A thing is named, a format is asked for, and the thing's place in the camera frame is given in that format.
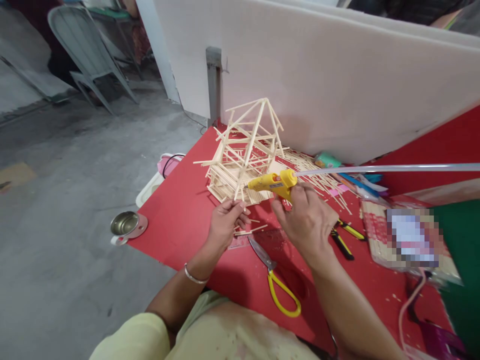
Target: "white basket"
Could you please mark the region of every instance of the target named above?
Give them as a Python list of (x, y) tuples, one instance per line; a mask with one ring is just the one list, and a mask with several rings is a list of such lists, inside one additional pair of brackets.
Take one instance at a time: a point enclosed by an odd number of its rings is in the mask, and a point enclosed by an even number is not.
[[(160, 156), (160, 161), (162, 161), (163, 158), (171, 158), (173, 154), (171, 153), (164, 153)], [(153, 175), (153, 177), (150, 179), (150, 181), (145, 185), (145, 187), (140, 191), (138, 196), (135, 199), (136, 205), (141, 208), (143, 204), (149, 199), (149, 197), (154, 193), (155, 190), (160, 186), (161, 183), (164, 181), (164, 177), (162, 176), (161, 173), (158, 171)]]

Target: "yellow glue gun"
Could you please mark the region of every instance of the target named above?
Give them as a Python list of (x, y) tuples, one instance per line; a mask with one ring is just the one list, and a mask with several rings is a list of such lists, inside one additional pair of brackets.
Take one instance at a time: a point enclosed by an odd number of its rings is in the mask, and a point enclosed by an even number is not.
[(276, 173), (265, 174), (251, 180), (245, 188), (255, 190), (256, 192), (268, 190), (292, 202), (290, 189), (295, 186), (298, 181), (294, 174), (295, 171), (292, 169), (282, 170), (280, 171), (280, 175)]

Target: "bracelet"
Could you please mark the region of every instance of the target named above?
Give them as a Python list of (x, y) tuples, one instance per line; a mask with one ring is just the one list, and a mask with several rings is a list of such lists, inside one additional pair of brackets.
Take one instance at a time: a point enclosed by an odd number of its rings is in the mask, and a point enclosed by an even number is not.
[(185, 270), (186, 277), (192, 280), (195, 284), (203, 285), (210, 280), (210, 276), (206, 280), (198, 280), (194, 278), (192, 275), (190, 275), (189, 271), (187, 270), (187, 263), (185, 263), (185, 265), (183, 266), (183, 269)]

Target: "pink cable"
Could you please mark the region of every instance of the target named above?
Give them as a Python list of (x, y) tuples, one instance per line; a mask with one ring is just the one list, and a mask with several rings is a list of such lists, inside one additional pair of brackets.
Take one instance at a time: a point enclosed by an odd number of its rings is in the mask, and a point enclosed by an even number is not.
[(400, 315), (398, 316), (398, 329), (400, 332), (400, 342), (401, 342), (401, 348), (405, 352), (405, 341), (404, 341), (404, 333), (402, 331), (402, 322), (405, 314), (405, 310), (409, 307), (409, 305), (412, 303), (412, 301), (415, 299), (415, 297), (418, 295), (420, 290), (424, 287), (425, 283), (427, 282), (427, 276), (425, 275), (425, 270), (423, 267), (418, 268), (421, 273), (421, 282), (418, 284), (416, 289), (413, 291), (411, 294), (410, 298), (402, 305), (400, 309)]

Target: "person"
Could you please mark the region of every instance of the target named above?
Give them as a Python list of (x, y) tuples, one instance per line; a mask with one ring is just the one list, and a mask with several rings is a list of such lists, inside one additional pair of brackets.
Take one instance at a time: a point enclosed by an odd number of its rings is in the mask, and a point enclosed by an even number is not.
[(139, 20), (139, 23), (136, 23), (131, 27), (131, 38), (133, 40), (133, 49), (135, 51), (135, 61), (138, 65), (141, 65), (142, 60), (146, 58), (147, 54), (149, 54), (152, 49), (150, 40), (147, 36), (142, 17), (140, 16), (137, 0), (121, 0), (121, 2), (130, 16), (133, 19)]
[[(308, 264), (319, 306), (342, 359), (406, 359), (372, 306), (337, 260), (328, 236), (338, 214), (308, 183), (291, 190), (291, 211), (276, 197), (272, 209)], [(263, 315), (203, 294), (205, 284), (233, 239), (250, 224), (245, 203), (226, 200), (211, 215), (200, 250), (154, 297), (145, 313), (128, 320), (93, 351), (102, 359), (318, 359), (296, 336)]]

